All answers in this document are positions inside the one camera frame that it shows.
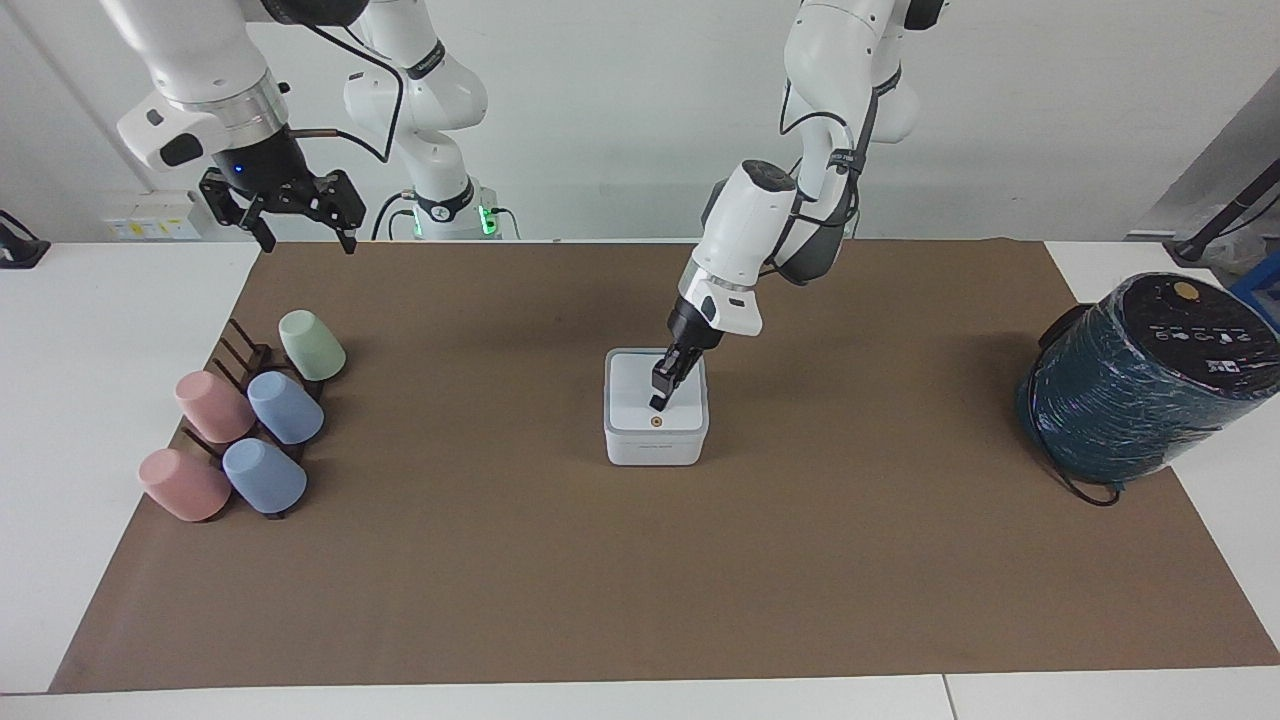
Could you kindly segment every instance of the spool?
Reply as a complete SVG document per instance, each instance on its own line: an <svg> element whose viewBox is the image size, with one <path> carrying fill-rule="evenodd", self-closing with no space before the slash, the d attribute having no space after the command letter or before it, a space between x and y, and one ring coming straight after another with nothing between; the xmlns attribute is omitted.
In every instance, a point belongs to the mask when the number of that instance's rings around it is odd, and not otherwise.
<svg viewBox="0 0 1280 720"><path fill-rule="evenodd" d="M1277 392L1280 338L1257 313L1207 283L1148 273L1050 328L1018 414L1073 492L1111 505L1124 483ZM1073 480L1115 496L1092 500Z"/></svg>

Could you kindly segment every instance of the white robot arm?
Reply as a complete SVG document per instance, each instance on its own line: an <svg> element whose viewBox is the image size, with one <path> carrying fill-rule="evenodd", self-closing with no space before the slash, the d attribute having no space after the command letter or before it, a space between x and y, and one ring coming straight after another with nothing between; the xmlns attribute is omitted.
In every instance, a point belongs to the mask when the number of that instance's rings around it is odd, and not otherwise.
<svg viewBox="0 0 1280 720"><path fill-rule="evenodd" d="M344 26L366 3L101 0L156 88L118 123L125 145L156 170L212 156L216 168L205 173L200 190L214 217L252 232L268 252L275 237L262 213L311 218L333 228L343 249L353 252L365 204L344 172L317 177L307 168L289 131L283 86L244 23ZM248 206L241 208L237 196Z"/></svg>
<svg viewBox="0 0 1280 720"><path fill-rule="evenodd" d="M902 140L919 115L919 99L900 82L904 31L933 27L948 4L806 0L800 6L786 45L791 126L780 128L800 129L799 179L749 160L717 186L667 320L675 342L653 372L654 410L666 409L724 333L760 333L762 265L795 284L831 269L856 213L868 143Z"/></svg>
<svg viewBox="0 0 1280 720"><path fill-rule="evenodd" d="M413 182L422 236L492 236L493 222L479 208L492 208L497 196L467 176L457 142L442 132L484 119L489 109L484 83L444 49L424 0L372 0L361 15L361 27L366 46L399 68L407 86L396 145ZM394 85L360 73L347 82L343 96L357 124L379 135L390 129Z"/></svg>

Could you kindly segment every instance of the blue cup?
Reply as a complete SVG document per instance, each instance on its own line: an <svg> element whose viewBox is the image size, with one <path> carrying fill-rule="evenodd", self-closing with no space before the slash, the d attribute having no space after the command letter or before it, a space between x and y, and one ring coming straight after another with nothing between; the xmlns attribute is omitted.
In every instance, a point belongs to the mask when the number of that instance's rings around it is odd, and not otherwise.
<svg viewBox="0 0 1280 720"><path fill-rule="evenodd" d="M320 404L280 373L253 378L248 383L248 401L257 419L284 445L306 442L324 425Z"/></svg>
<svg viewBox="0 0 1280 720"><path fill-rule="evenodd" d="M284 512L307 489L307 473L279 447L257 438L237 442L223 455L223 470L253 510Z"/></svg>

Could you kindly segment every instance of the brown paper mat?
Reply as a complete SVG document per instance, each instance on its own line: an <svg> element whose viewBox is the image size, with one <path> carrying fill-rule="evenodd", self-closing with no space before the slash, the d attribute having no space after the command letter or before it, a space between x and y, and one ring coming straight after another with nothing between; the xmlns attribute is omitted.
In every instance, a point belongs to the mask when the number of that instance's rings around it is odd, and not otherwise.
<svg viewBox="0 0 1280 720"><path fill-rule="evenodd" d="M236 309L344 340L287 520L148 500L55 692L1271 665L1169 471L1098 510L1016 429L1039 245L846 247L710 355L699 465L618 469L604 355L687 246L285 245ZM120 482L129 482L122 478Z"/></svg>

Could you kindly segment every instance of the white box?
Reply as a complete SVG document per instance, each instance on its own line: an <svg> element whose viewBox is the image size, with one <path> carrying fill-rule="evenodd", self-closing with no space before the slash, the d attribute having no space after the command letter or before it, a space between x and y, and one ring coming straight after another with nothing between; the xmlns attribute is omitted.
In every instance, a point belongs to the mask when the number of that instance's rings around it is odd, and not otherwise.
<svg viewBox="0 0 1280 720"><path fill-rule="evenodd" d="M664 348L620 347L604 359L604 445L614 465L692 465L710 427L701 360L667 409L649 406Z"/></svg>

